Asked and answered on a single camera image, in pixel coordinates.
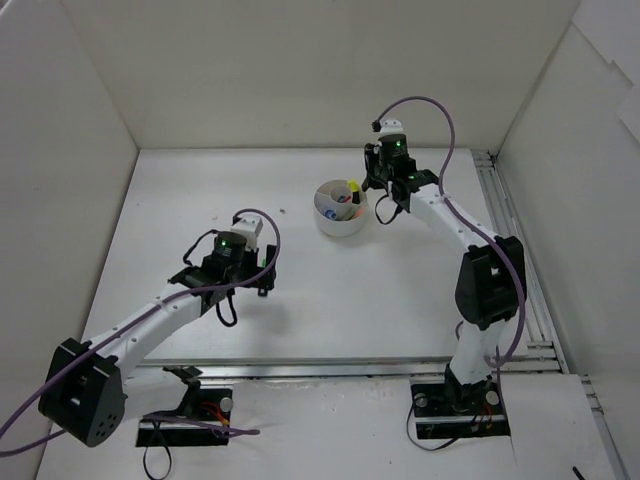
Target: black wire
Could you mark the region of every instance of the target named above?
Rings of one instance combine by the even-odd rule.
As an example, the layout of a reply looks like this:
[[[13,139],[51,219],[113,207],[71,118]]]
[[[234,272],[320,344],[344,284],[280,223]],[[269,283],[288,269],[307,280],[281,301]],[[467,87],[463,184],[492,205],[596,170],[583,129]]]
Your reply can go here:
[[[193,253],[193,251],[198,247],[198,244],[202,241],[202,239],[204,237],[206,237],[207,235],[215,235],[216,233],[219,233],[218,230],[216,230],[215,228],[213,230],[209,230],[206,233],[203,233],[202,235],[200,235],[200,238],[198,238],[198,240],[196,240],[196,243],[194,243],[193,245],[191,245],[191,247],[189,247],[189,250],[187,250],[187,253],[185,253],[182,256],[182,262],[185,265],[189,265],[190,267],[193,267],[193,263],[191,263],[191,260],[189,260],[189,256]]]
[[[165,480],[169,474],[171,473],[171,468],[173,467],[173,457],[171,456],[171,450],[169,450],[169,445],[167,445],[167,440],[164,438],[164,435],[160,431],[160,423],[152,421],[153,425],[153,433],[151,434],[151,438],[149,439],[149,443],[147,443],[147,447],[144,449],[144,454],[142,455],[142,468],[144,468],[144,473],[147,475],[149,480]],[[164,474],[163,477],[157,478],[151,475],[149,472],[149,468],[147,467],[147,452],[149,451],[149,445],[153,442],[153,440],[158,436],[160,438],[160,443],[162,444],[162,448],[167,452],[167,457],[169,458],[169,468],[167,468],[167,473]]]
[[[235,327],[238,324],[238,314],[236,312],[235,307],[233,306],[233,294],[231,292],[227,293],[227,301],[229,302],[229,310],[231,310],[231,317],[233,318],[232,322],[227,322],[222,316],[222,310],[220,310],[220,303],[216,303],[216,315],[218,316],[218,320],[225,327]]]
[[[442,445],[438,445],[435,448],[429,448],[429,447],[425,447],[424,445],[420,445],[418,442],[416,442],[413,439],[413,437],[411,436],[411,433],[409,431],[409,422],[411,421],[411,415],[413,414],[413,409],[414,409],[414,404],[413,404],[413,402],[411,402],[411,408],[409,409],[409,414],[407,415],[407,437],[409,438],[411,443],[413,443],[420,450],[426,450],[427,452],[437,452],[438,450],[443,450],[443,449],[453,445],[458,440],[460,440],[460,437],[451,438],[451,439],[447,440],[446,442],[444,442]],[[475,417],[473,417],[471,419],[471,422],[469,423],[469,425],[473,425],[475,423],[477,417],[478,417],[477,415]]]
[[[576,477],[578,478],[578,480],[587,480],[586,478],[584,478],[584,477],[582,476],[582,474],[580,473],[580,470],[578,470],[578,467],[573,467],[573,468],[571,469],[571,471],[572,471],[573,473],[575,473],[575,475],[576,475]]]
[[[380,215],[378,214],[378,205],[380,205],[380,202],[385,198],[389,198],[388,193],[378,199],[378,201],[376,202],[376,206],[373,209],[373,212],[376,214],[376,218],[378,219],[379,223],[381,223],[382,225],[389,225],[391,222],[393,222],[396,219],[398,215],[400,215],[400,213],[402,213],[402,207],[400,205],[396,206],[396,211],[393,213],[393,216],[391,217],[391,219],[388,222],[383,222],[382,219],[380,218]]]

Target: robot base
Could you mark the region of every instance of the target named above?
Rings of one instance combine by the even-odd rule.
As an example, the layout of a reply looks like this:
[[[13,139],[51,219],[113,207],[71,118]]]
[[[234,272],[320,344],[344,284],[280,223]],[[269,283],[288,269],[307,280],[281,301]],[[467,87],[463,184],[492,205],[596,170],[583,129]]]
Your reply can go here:
[[[421,440],[510,435],[497,385],[488,382],[464,410],[454,408],[444,383],[411,385],[416,436]]]
[[[230,388],[200,388],[197,394],[192,396],[181,409],[168,413],[220,425],[220,422],[201,406],[203,403],[224,404],[225,401],[229,402],[233,398],[232,395],[233,391]],[[230,411],[221,411],[220,413],[226,420],[231,420]],[[152,422],[141,420],[138,425],[136,447],[163,447],[165,445],[168,447],[214,447],[229,444],[229,439],[225,435],[216,435],[207,428],[163,423],[158,430],[162,435],[157,435],[154,432]]]

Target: small object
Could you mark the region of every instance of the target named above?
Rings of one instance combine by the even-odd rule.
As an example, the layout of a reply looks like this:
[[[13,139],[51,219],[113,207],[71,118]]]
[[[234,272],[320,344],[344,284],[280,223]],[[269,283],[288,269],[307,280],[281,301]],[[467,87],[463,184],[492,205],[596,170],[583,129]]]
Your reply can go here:
[[[358,208],[358,209],[353,213],[353,215],[351,215],[349,218],[347,218],[347,221],[358,218],[360,215],[362,215],[362,214],[364,213],[364,211],[365,211],[364,207],[360,207],[360,208]]]
[[[493,407],[500,403],[500,397],[493,390],[489,390],[484,398],[487,400],[487,403]]]
[[[429,403],[427,396],[424,393],[418,393],[413,397],[413,404],[418,408],[424,408]]]
[[[346,198],[349,195],[351,195],[351,190],[349,190],[346,180],[332,180],[316,190],[314,203],[321,215],[325,210],[333,210],[338,216],[337,220],[344,220],[351,215],[351,202],[340,203],[338,200],[342,196]]]
[[[222,410],[223,413],[229,413],[232,408],[233,400],[231,397],[222,397],[220,399],[220,410]]]
[[[338,214],[336,212],[334,212],[333,210],[325,210],[323,215],[325,217],[327,217],[329,220],[337,220],[338,219]]]
[[[349,180],[347,182],[349,184],[349,188],[351,189],[351,202],[359,205],[360,204],[360,187],[358,187],[358,182],[356,180]]]
[[[578,467],[573,467],[571,470],[573,471],[573,473],[576,474],[576,478],[578,478],[578,480],[587,480],[582,476],[582,474],[580,473],[580,470],[578,470]]]

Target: red wire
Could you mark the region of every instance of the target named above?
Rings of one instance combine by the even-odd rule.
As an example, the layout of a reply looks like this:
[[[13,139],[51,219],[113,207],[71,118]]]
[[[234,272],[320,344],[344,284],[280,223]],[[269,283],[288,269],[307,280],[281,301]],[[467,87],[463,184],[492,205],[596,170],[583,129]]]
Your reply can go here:
[[[491,407],[489,406],[488,403],[484,404],[484,408],[487,410],[487,413],[489,414],[489,424],[487,425],[487,430],[489,430],[493,426],[493,410],[491,410]]]
[[[229,424],[229,420],[224,418],[224,415],[222,415],[222,412],[220,411],[220,407],[215,403],[202,402],[201,408],[216,417],[223,425]]]

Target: marker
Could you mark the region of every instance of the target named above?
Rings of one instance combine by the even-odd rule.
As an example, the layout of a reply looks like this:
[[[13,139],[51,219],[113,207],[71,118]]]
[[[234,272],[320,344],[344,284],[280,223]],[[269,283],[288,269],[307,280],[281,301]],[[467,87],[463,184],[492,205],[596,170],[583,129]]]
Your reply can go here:
[[[338,214],[336,212],[334,212],[331,209],[325,210],[324,211],[324,216],[327,217],[329,220],[337,220],[338,219]]]
[[[347,220],[354,220],[358,218],[360,215],[364,213],[364,207],[360,207],[353,215],[351,215]]]
[[[351,189],[351,202],[359,205],[360,204],[360,187],[358,187],[358,182],[356,180],[349,180],[347,182],[349,188]]]

